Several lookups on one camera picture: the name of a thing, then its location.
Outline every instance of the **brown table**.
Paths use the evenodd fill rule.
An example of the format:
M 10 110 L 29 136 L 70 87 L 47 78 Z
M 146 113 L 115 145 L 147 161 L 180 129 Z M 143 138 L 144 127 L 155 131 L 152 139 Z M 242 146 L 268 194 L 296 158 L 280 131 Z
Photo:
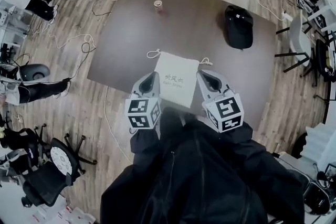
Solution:
M 201 61 L 223 74 L 240 94 L 244 120 L 254 130 L 268 99 L 273 70 L 275 24 L 251 13 L 254 42 L 244 51 L 225 41 L 220 21 L 228 5 L 221 0 L 162 0 L 165 14 L 155 12 L 155 0 L 118 0 L 113 7 L 88 73 L 88 79 L 131 92 L 134 83 L 154 71 L 158 58 L 148 51 L 160 48 L 171 54 Z M 196 85 L 191 111 L 200 114 L 203 101 Z

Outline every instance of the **white sneaker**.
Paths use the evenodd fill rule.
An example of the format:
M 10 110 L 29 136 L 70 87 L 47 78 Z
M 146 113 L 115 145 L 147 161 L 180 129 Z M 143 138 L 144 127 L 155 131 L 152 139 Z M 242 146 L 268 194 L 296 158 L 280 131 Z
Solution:
M 56 15 L 57 15 L 57 10 L 54 11 L 54 17 L 49 21 L 49 23 L 52 25 L 55 21 L 55 18 L 56 18 Z
M 61 92 L 61 96 L 62 97 L 64 97 L 64 96 L 67 96 L 68 95 L 68 93 L 69 93 L 69 88 L 70 88 L 70 85 L 71 85 L 71 82 L 69 81 L 68 82 L 68 85 L 67 85 L 67 88 L 63 91 L 63 92 Z

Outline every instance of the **white patterned cushion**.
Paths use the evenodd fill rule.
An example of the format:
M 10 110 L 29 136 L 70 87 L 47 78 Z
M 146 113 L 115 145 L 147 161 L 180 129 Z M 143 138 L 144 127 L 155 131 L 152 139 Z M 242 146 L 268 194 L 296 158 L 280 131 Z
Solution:
M 67 156 L 67 154 L 61 150 L 59 147 L 52 147 L 51 151 L 51 159 L 59 171 L 65 176 L 67 173 L 72 174 L 72 166 L 71 162 Z

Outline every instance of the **white cloth bag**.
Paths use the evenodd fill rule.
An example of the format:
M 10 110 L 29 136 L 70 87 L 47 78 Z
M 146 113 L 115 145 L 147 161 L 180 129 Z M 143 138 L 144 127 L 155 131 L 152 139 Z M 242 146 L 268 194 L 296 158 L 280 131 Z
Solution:
M 155 71 L 160 75 L 160 97 L 190 108 L 199 61 L 161 52 Z

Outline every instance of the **wooden floor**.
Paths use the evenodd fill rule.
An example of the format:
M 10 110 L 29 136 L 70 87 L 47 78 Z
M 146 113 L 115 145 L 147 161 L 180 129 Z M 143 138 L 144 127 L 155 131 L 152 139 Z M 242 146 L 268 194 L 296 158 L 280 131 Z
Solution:
M 59 4 L 59 13 L 51 27 L 51 35 L 58 37 L 59 46 L 67 39 L 79 34 L 91 34 L 95 44 L 108 15 L 96 17 L 91 8 L 95 0 L 54 0 Z M 100 0 L 96 13 L 108 12 L 116 0 Z M 278 21 L 269 11 L 262 8 L 257 0 L 225 0 L 244 7 L 277 25 L 278 29 L 286 27 L 286 22 Z M 260 0 L 275 14 L 281 16 L 282 0 Z M 297 10 L 286 2 L 284 8 L 295 16 Z M 41 19 L 33 17 L 31 28 L 38 29 Z M 51 69 L 51 81 L 58 81 L 73 76 L 85 55 L 81 52 L 83 37 L 78 37 L 61 49 L 57 49 L 55 40 L 48 36 L 48 31 L 35 34 L 26 41 L 17 55 L 29 53 L 31 63 L 44 63 Z M 287 34 L 277 38 L 277 52 L 288 52 Z M 52 137 L 62 140 L 65 133 L 72 135 L 76 143 L 81 135 L 87 140 L 81 149 L 84 157 L 97 159 L 98 165 L 93 167 L 83 165 L 87 170 L 84 176 L 77 179 L 73 187 L 64 190 L 63 194 L 73 206 L 78 206 L 86 212 L 99 217 L 100 196 L 113 180 L 129 165 L 120 152 L 117 143 L 111 135 L 104 118 L 104 96 L 106 87 L 86 79 L 92 59 L 80 68 L 69 94 L 65 98 L 39 100 L 23 107 L 10 108 L 15 113 L 21 113 L 24 125 L 14 122 L 15 129 L 21 127 L 33 128 L 35 125 L 47 124 L 45 139 Z M 305 131 L 306 126 L 314 127 L 323 119 L 324 104 L 313 99 L 314 94 L 326 95 L 327 85 L 319 80 L 319 86 L 312 88 L 312 76 L 300 78 L 303 69 L 297 68 L 284 74 L 285 67 L 294 63 L 291 57 L 276 58 L 274 61 L 274 76 L 270 88 L 269 101 L 265 106 L 263 119 L 254 139 L 273 151 L 286 151 L 292 147 L 295 139 Z M 130 153 L 128 125 L 123 117 L 126 93 L 109 89 L 107 96 L 107 116 L 121 148 L 132 158 Z

